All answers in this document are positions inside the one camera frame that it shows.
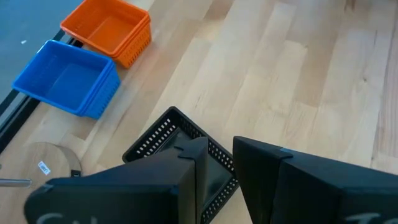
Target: sticker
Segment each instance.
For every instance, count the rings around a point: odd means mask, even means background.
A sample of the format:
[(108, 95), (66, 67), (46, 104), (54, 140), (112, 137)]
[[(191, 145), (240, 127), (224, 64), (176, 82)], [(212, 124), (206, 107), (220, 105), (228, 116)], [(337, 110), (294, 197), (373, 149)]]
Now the sticker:
[(49, 173), (51, 173), (51, 170), (44, 164), (43, 161), (40, 161), (39, 164), (37, 164), (40, 168), (40, 170), (43, 171), (43, 173), (45, 175), (48, 175)]

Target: light wood floor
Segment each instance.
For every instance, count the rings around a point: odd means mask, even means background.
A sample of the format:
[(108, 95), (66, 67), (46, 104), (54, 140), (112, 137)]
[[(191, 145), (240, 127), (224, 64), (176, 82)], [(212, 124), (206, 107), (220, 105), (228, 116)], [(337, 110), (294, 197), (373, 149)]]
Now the light wood floor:
[[(73, 149), (85, 174), (114, 167), (175, 105), (228, 150), (242, 135), (398, 174), (396, 1), (129, 2), (149, 10), (153, 43), (119, 69), (102, 118), (41, 103), (0, 163), (23, 166), (13, 151), (47, 141)], [(250, 223), (240, 190), (213, 223)]]

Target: perforated basket wall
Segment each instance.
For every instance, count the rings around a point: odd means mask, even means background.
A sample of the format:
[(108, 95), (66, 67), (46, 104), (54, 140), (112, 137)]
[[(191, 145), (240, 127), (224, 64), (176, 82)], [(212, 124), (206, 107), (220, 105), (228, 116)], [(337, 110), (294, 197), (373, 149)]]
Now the perforated basket wall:
[(176, 131), (181, 130), (192, 139), (208, 138), (208, 154), (231, 174), (223, 187), (205, 203), (201, 223), (209, 223), (239, 187), (232, 154), (218, 144), (204, 130), (187, 118), (176, 107), (170, 107), (123, 155), (124, 162), (131, 162), (159, 152)]
[(129, 68), (140, 56), (140, 54), (145, 50), (152, 40), (152, 35), (150, 32), (150, 23), (145, 26), (137, 37), (129, 43), (126, 49), (115, 58), (115, 61), (121, 64), (124, 68)]

